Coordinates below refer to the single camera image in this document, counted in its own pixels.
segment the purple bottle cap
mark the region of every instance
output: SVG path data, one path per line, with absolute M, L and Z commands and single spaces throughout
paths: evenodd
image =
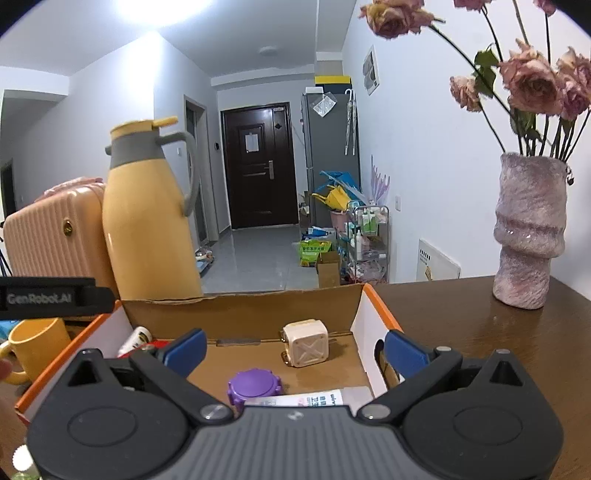
M 249 398 L 271 397 L 282 391 L 281 378 L 273 375 L 271 370 L 260 368 L 240 372 L 228 382 L 228 399 L 238 410 Z

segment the plastic bag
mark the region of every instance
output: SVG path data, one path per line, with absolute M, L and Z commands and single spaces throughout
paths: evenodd
M 336 105 L 336 97 L 332 93 L 323 93 L 320 98 L 312 102 L 312 108 L 321 117 L 326 116 Z
M 318 255 L 329 251 L 331 246 L 332 242 L 326 240 L 302 240 L 298 244 L 300 265 L 302 267 L 313 267 L 316 260 L 318 260 Z

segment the ceiling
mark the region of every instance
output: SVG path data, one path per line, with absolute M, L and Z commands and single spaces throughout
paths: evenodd
M 317 49 L 341 51 L 355 0 L 319 2 L 317 48 L 317 0 L 213 0 L 158 31 L 211 77 L 297 67 L 314 63 Z M 0 65 L 70 76 L 149 30 L 122 19 L 116 0 L 44 0 L 0 40 Z

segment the wooden table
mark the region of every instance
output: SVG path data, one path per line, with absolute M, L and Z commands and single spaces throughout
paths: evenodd
M 376 290 L 405 333 L 424 346 L 483 357 L 509 348 L 525 365 L 564 429 L 552 478 L 591 478 L 591 301 L 552 279 L 535 311 L 492 296 L 493 277 L 381 285 Z
M 15 370 L 21 370 L 14 357 L 10 356 L 9 359 L 15 365 Z M 0 468 L 8 475 L 15 473 L 12 467 L 12 454 L 24 443 L 27 432 L 14 413 L 14 404 L 23 391 L 23 386 L 15 387 L 0 382 Z

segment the gray refrigerator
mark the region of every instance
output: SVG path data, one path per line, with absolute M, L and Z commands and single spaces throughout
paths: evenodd
M 308 191 L 314 193 L 328 178 L 321 171 L 347 171 L 359 182 L 359 141 L 353 155 L 353 138 L 349 140 L 349 152 L 345 155 L 347 136 L 347 102 L 349 95 L 335 94 L 336 105 L 324 117 L 317 114 L 312 105 L 322 96 L 321 93 L 303 95 L 301 109 L 304 118 L 304 141 L 306 144 L 306 172 Z M 328 189 L 319 192 L 326 196 Z M 310 197 L 310 220 L 319 227 L 332 226 L 330 211 L 326 205 Z

